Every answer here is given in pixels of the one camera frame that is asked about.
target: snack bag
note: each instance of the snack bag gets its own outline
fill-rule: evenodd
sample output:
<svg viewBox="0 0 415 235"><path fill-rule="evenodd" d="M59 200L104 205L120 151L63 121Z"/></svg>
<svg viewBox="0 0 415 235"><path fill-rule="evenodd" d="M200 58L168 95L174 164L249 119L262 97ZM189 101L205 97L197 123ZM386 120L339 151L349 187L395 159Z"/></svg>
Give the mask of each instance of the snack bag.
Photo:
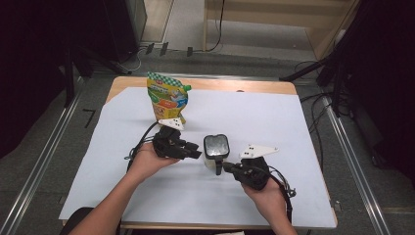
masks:
<svg viewBox="0 0 415 235"><path fill-rule="evenodd" d="M180 112L187 105L187 91L192 89L190 85L183 85L177 79L149 71L147 89L157 120L180 118L183 123L186 122Z"/></svg>

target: wooden table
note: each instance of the wooden table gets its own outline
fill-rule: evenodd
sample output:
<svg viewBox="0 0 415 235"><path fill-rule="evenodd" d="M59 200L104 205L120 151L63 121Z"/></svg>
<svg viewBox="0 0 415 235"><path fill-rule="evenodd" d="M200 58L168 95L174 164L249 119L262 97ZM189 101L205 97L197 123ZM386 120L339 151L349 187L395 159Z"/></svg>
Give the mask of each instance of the wooden table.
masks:
<svg viewBox="0 0 415 235"><path fill-rule="evenodd" d="M305 27L314 55L320 60L331 52L339 32L353 20L358 3L358 0L226 0L223 20ZM204 50L208 20L219 20L221 7L220 0L205 0Z"/></svg>
<svg viewBox="0 0 415 235"><path fill-rule="evenodd" d="M293 156L299 156L300 158L306 157L307 161L311 162L311 164L305 164L305 166L302 166L303 169L298 172L298 170L296 169L297 167L295 167L294 170L290 170L290 172L287 172L287 174L285 175L288 180L290 181L290 184L292 186L296 185L297 187L300 188L300 193L292 200L293 203L293 207L294 207L294 215L293 215L293 220L294 222L298 223L298 224L303 224L300 222L300 220L303 220L304 218L306 220L312 220L312 221L317 221L317 222L311 222L308 224L320 224L318 222L318 220L313 220L315 216L301 216L302 218L297 219L296 218L299 217L299 215L302 215L302 206L299 205L299 200L304 200L305 195L306 194L311 194L314 197L316 197L318 200L317 201L324 201L325 203L323 204L325 208L324 213L326 215L324 215L325 218L328 219L319 219L320 221L323 220L324 224L326 223L326 220L330 220L331 222L328 222L329 225L314 225L311 226L310 228L333 228L337 226L337 220L336 220L336 215L334 214L333 209L330 207L329 204L329 197L328 197L328 192L327 189L325 188L325 183L324 183L324 179L323 176L321 174L321 171L319 170L319 166L318 166L318 161L316 159L315 156L315 152L314 149L312 147L311 144L311 140L309 138L309 134L306 128L306 124L305 121L303 120L303 115L302 115L302 110L300 109L300 101L298 100L298 96L297 96L297 92L295 89L295 86L290 83L290 82L275 82L275 81L251 81L251 80L223 80L223 79L201 79L201 78L197 78L197 79L189 79L189 78L179 78L183 84L190 84L192 85L192 91L190 91L190 104L188 106L191 107L186 107L185 109L187 109L188 113L185 113L184 116L186 118L190 117L191 121L189 121L189 123L186 124L186 130L182 133L182 136L184 136L184 138L189 138L187 139L188 141L194 142L196 144L198 144L201 147L201 151L203 148L203 143L200 143L201 139L203 140L203 138L201 137L202 135L206 135L206 133L210 132L210 131L217 131L215 130L216 128L218 128L219 130L225 130L226 127L224 126L206 126L206 125L200 125L198 122L198 120L200 120L199 118L195 118L195 111L200 111L200 109L197 108L197 106L195 106L195 104L198 104L198 102L201 102L202 100L205 101L206 98L203 98L201 100L201 98L197 97L197 90L200 90L200 93L204 93L204 94L210 94L209 90L219 90L219 91L245 91L247 93L252 93L253 97L254 95L258 95L260 93L270 93L271 94L283 94L283 95L288 95L288 99L291 101L295 101L295 108L293 109L292 112L288 112L285 115L285 122L286 124L284 125L279 125L281 126L281 128L284 129L284 132L295 132L293 131L294 129L301 129L301 134L300 134L300 138L298 136L296 137L288 137L288 135L283 135L280 137L282 137L283 142L286 143L281 143L281 148L282 148L282 154L283 155L287 155L286 156L286 161L300 161L302 163L304 163L304 161L302 159L298 159L295 160L293 159ZM126 93L129 92L135 92L136 90L134 89L126 89L128 87L145 87L146 86L146 77L130 77L130 76L121 76L115 79L114 84L111 88L111 91L109 93L108 96L108 100L107 100L107 105L104 107L103 111L101 112L101 116L100 116L100 121L98 122L95 131L94 131L94 135L91 139L91 143L90 143L90 147L88 148L88 151L84 157L84 160L82 161L81 166L79 167L79 171L75 177L75 180L73 181L72 184L72 188L70 189L69 192L69 196L67 198L67 201L64 205L63 211L61 212L61 216L60 219L62 219L63 221L65 221L66 219L68 219L68 217L71 215L72 212L74 212L77 208L80 207L95 207L97 203L99 203L100 200L102 200L107 192L109 192L114 185L117 183L118 179L125 173L125 168L126 168L126 164L127 162L123 161L123 154L126 154L129 149L131 148L132 145L135 145L136 143L134 142L134 138L137 137L137 132L141 133L144 132L144 130L148 127L146 125L146 123L141 123L140 125L143 125L142 128L143 130L141 131L137 131L136 126L134 127L134 125L139 124L139 122L143 122L143 121L149 121L152 122L153 120L148 120L147 117L145 117L144 119L137 119L137 120L133 120L135 119L133 114L136 114L135 111L131 111L131 109L125 109L125 108L118 108L115 106L115 104L117 104L117 102L120 101L122 95L125 95ZM237 94L236 92L226 92L227 94ZM134 100L137 99L128 99L128 105L130 104L135 104L136 102ZM112 107L115 108L117 110L117 112L109 112L109 108ZM146 108L144 110L139 109L140 112L152 112L151 108ZM258 107L257 109L260 112L265 112L265 110L261 107ZM116 125L116 123L114 122L108 122L108 118L114 118L117 120L120 119L124 119L124 117L121 117L122 115L120 113L126 112L128 114L126 114L127 119L126 121L128 123L125 123L125 121L121 121L122 122L122 126L124 127L118 127L118 125ZM232 119L232 122L235 121L234 118L232 117L220 117L221 119L224 119L224 121L226 122L227 126L230 122L230 120L228 118ZM272 118L272 120L274 121L273 117L268 117L267 118L267 122L270 122L270 119ZM300 124L289 124L288 122L290 122L292 119L299 119L300 120ZM269 128L267 127L265 130L261 130L261 133L264 133L266 131L269 131L270 133L276 133L275 130L272 130L273 128ZM230 162L236 162L238 159L237 157L237 152L240 149L238 146L238 144L235 142L235 139L238 138L238 136L241 136L239 133L237 135L235 134L231 134L231 132L229 132L228 134L228 138L230 141L230 146L231 146L231 153L233 151L233 153L228 157L228 159L230 159ZM257 136L253 133L249 133L250 136ZM247 135L242 135L243 139L244 139L244 146L245 146L245 139L249 139L247 137ZM301 140L299 139L304 139L305 142L303 144L303 148L295 148L293 149L294 151L285 151L288 150L288 148L286 148L285 145L292 145L293 142L299 142L299 144L301 144ZM259 140L262 139L262 137L254 137L254 139ZM108 148L103 150L102 148L97 148L99 146L103 146L104 148ZM300 151L305 151L305 154L299 154L299 153L294 153L296 150L300 149ZM101 158L109 158L105 161L100 161ZM273 163L273 161L276 161L276 159L266 159L268 163ZM278 165L280 167L283 167L284 170L283 171L287 171L287 169L289 168L287 165L296 165L294 162L290 162L290 163L278 163ZM96 170L91 171L90 168L91 167L95 167ZM188 160L186 162L186 160L183 163L180 164L175 164L172 167L167 167L166 169L162 170L162 172L158 172L157 175L155 175L152 178L149 178L148 180L146 180L146 183L143 185L140 185L140 189L138 190L138 192L140 193L140 197L137 196L133 196L131 201L130 201L130 205L127 208L127 214L124 214L125 216L123 217L123 222L121 224L121 227L123 228L143 228L143 229L267 229L269 228L268 225L266 225L266 221L265 223L259 222L259 220L262 220L263 218L257 213L257 210L254 207L254 203L245 196L245 194L243 193L240 185L238 182L235 182L235 180L233 179L233 176L231 174L227 174L227 173L222 173L222 175L220 175L222 178L217 178L216 175L214 175L214 173L210 174L209 172L206 173L206 167L203 164L203 157L200 157L198 160ZM304 177L301 176L303 172L311 172L312 173L312 177ZM304 187L302 187L299 182L303 181L303 184L305 185L305 187L307 187L306 185L310 185L310 182L306 182L307 180L310 180L309 178L314 178L317 180L314 181L318 181L317 183L317 188L318 190L311 190L311 189L307 189L305 190ZM184 200L184 202L187 202L190 199L197 199L198 197L200 197L199 200L203 200L204 202L208 203L208 199L210 199L210 197L207 197L206 195L200 195L201 189L198 188L198 184L201 183L203 185L206 184L211 184L211 183L217 183L219 186L218 188L215 188L215 190L219 190L219 192L214 191L214 194L212 195L216 195L216 193L218 195L224 195L226 197L231 197L230 199L223 199L224 202L220 202L217 204L217 206L219 207L218 209L213 209L213 211L210 211L209 209L207 209L208 211L204 212L204 210L206 209L206 206L203 205L199 205L200 208L198 210L202 210L202 212L204 212L203 214L207 214L206 216L202 216L201 218L199 218L199 220L197 220L195 222L195 220L193 220L192 222L168 222L169 219L173 219L176 220L175 218L172 218L171 216L165 217L166 214L177 214L178 211L180 211L180 215L187 215L187 213L185 212L187 210L187 208L189 208L189 206L180 206L179 208L176 208L177 206L175 206L174 204L172 204L171 202L166 202L168 201L168 199L171 199L171 195L182 195L182 197L185 197L186 200ZM170 186L172 187L175 191L173 193L171 193L170 191L163 191L166 190L165 189L165 185L173 185ZM184 189L183 186L184 185L192 185L192 187L186 188ZM204 192L206 194L210 194L213 192L210 191L206 191ZM175 204L179 204L182 205L183 202L180 202L179 200L180 198L174 198L174 200L178 200L175 201ZM153 205L154 201L158 202L157 203L157 207L155 210L153 210L155 207ZM315 200L313 199L313 201L311 202L303 202L300 203L301 205L304 205L304 207L306 207L306 205L312 206L313 204L315 204ZM252 213L253 212L253 216L254 217L260 217L259 220L253 220L255 222L253 222L253 224L255 225L249 225L249 224L240 224L238 222L233 223L226 223L226 224L220 224L220 223L215 223L213 221L215 221L214 218L212 218L212 216L219 216L221 217L222 215L220 215L220 213L229 213L229 210L225 210L222 207L226 207L224 205L221 205L221 203L224 203L225 205L228 205L229 203L231 204L235 204L237 203L238 205L240 205L241 207L237 207L235 208L234 213L235 214L241 214L241 212L249 212ZM162 217L159 219L160 222L153 222L150 218L148 218L148 220L143 221L143 218L137 218L137 216L141 216L139 214L142 214L141 212L146 212L146 213L152 213L153 215L151 215L154 218L159 219L159 217ZM303 226L303 225L297 225L297 227L300 228L309 228L308 226Z"/></svg>

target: table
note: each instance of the table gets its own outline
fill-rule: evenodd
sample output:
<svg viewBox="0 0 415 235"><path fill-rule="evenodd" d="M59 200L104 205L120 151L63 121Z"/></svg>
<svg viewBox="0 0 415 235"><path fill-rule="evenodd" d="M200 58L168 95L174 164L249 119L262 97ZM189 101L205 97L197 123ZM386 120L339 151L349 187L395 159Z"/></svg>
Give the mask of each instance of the table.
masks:
<svg viewBox="0 0 415 235"><path fill-rule="evenodd" d="M193 87L189 92L189 104L183 111L188 121L182 132L183 139L202 146L202 150L203 136L224 133L228 136L231 149L228 161L233 163L239 160L237 154L248 146L252 136L255 136L254 144L278 145L275 147L280 148L280 151L265 157L265 160L269 165L279 168L292 187L297 188L298 195L292 199L294 226L337 226L300 101L292 83L186 78L180 80ZM127 161L123 157L154 122L147 90L140 88L145 84L144 77L115 79L108 103L101 112L90 146L61 212L61 220L67 220L80 207L95 207L125 174ZM226 109L238 107L237 100L231 99L233 97L248 104L251 114L245 117L261 119L248 123L249 131L244 130L246 120L243 117L233 116L235 112L225 112ZM253 106L263 98L275 102L275 111L266 113L266 116L261 114L261 105ZM204 109L196 106L201 103L204 103ZM223 115L212 112L215 107L223 106L226 106ZM284 111L287 113L277 117L284 124L271 124L270 121L275 118L273 114ZM214 115L200 117L207 113ZM215 117L220 117L220 121L215 121ZM207 120L213 124L203 124ZM262 121L269 123L265 130ZM258 129L261 129L262 134L255 133ZM268 131L272 133L272 138L266 133ZM243 193L239 182L233 179L233 175L222 172L216 176L213 169L204 165L203 157L198 160L186 159L164 168L140 185L124 213L121 226L170 229L269 228L255 209L254 203Z"/></svg>
<svg viewBox="0 0 415 235"><path fill-rule="evenodd" d="M223 20L305 27L314 55L320 60L331 52L340 31L348 28L358 3L358 0L226 0ZM219 20L221 7L220 0L205 0L204 50L208 20Z"/></svg>

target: white tabletop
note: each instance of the white tabletop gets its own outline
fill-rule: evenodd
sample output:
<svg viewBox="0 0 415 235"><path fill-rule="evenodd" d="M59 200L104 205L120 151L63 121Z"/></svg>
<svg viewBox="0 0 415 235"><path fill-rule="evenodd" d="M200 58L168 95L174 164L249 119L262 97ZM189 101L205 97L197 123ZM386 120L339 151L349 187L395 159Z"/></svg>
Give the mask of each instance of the white tabletop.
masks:
<svg viewBox="0 0 415 235"><path fill-rule="evenodd" d="M187 123L181 138L203 151L205 136L225 134L228 162L239 162L239 153L248 144L277 147L279 151L265 160L296 188L293 225L337 226L297 95L192 90L182 114ZM60 219L68 219L78 208L95 207L107 196L125 174L128 161L124 157L154 121L146 88L127 88L104 106ZM156 126L149 136L158 130ZM132 196L122 221L267 225L233 175L216 176L214 169L205 166L204 156L163 168L146 180Z"/></svg>

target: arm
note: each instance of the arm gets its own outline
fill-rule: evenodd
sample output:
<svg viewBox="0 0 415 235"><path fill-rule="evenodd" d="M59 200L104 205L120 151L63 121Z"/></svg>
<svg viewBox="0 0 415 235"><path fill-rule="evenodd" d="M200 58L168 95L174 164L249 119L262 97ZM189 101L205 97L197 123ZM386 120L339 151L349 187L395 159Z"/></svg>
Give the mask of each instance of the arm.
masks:
<svg viewBox="0 0 415 235"><path fill-rule="evenodd" d="M266 186L261 191L256 191L244 184L242 184L242 187L245 193L255 202L256 208L268 221L276 234L297 234L297 231L287 218L284 197L274 180L269 178Z"/></svg>
<svg viewBox="0 0 415 235"><path fill-rule="evenodd" d="M176 159L159 158L153 144L145 144L137 153L129 171L110 194L70 233L115 234L119 220L137 186L159 169L177 163Z"/></svg>

